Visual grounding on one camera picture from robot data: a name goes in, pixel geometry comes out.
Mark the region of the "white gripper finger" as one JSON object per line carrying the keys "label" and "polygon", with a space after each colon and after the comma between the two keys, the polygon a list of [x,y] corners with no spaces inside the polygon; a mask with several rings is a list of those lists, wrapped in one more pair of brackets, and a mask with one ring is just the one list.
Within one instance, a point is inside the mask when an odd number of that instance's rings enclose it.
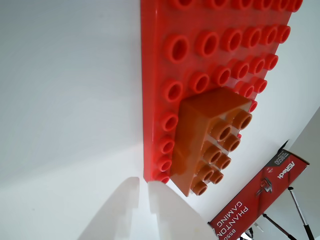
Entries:
{"label": "white gripper finger", "polygon": [[176,192],[160,181],[147,184],[150,211],[156,214],[161,240],[214,240],[208,223]]}
{"label": "white gripper finger", "polygon": [[133,209],[139,206],[140,179],[124,180],[80,234],[80,240],[123,240],[130,236]]}

